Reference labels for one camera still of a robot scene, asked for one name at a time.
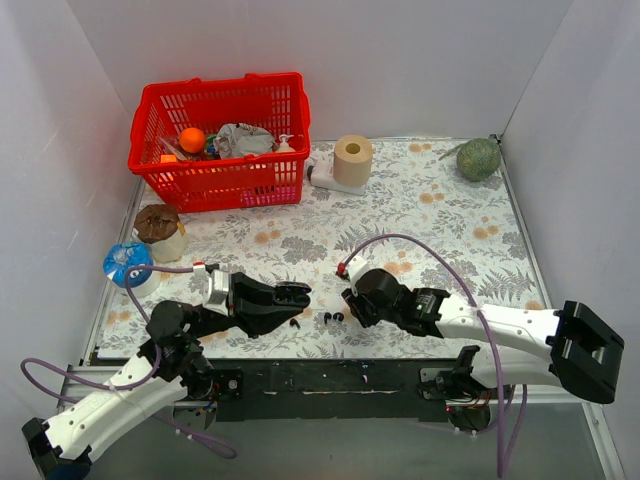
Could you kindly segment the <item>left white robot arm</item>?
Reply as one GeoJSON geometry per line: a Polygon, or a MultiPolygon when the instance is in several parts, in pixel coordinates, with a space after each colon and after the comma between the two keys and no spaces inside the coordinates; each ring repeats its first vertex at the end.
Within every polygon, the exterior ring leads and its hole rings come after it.
{"type": "Polygon", "coordinates": [[[91,383],[91,393],[67,410],[23,425],[42,478],[83,479],[106,449],[159,410],[184,398],[215,402],[225,381],[205,357],[201,338],[232,328],[257,338],[310,303],[305,283],[271,286],[213,266],[203,275],[202,301],[159,302],[146,323],[148,341],[108,380],[91,383]]]}

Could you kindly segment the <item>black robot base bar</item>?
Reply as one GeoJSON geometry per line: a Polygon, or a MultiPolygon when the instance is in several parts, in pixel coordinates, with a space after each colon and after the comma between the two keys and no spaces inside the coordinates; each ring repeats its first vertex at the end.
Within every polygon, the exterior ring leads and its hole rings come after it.
{"type": "Polygon", "coordinates": [[[457,359],[215,360],[207,392],[177,402],[213,422],[414,419],[464,431],[491,422],[496,389],[469,376],[469,348],[457,359]]]}

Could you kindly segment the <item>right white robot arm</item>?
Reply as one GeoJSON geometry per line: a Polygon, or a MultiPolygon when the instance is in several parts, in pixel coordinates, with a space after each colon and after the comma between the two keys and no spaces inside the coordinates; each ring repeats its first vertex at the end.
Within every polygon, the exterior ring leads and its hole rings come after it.
{"type": "Polygon", "coordinates": [[[453,367],[423,380],[431,398],[475,397],[506,385],[561,387],[597,404],[616,397],[625,342],[587,305],[524,310],[409,289],[383,269],[351,269],[341,296],[365,327],[381,321],[419,337],[467,339],[453,367]]]}

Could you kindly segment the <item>taped black earbud case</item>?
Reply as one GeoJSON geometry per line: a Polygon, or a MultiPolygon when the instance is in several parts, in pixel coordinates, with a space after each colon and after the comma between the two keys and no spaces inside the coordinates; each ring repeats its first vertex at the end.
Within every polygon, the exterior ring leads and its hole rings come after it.
{"type": "Polygon", "coordinates": [[[280,282],[274,287],[274,304],[304,310],[310,304],[312,288],[302,282],[280,282]]]}

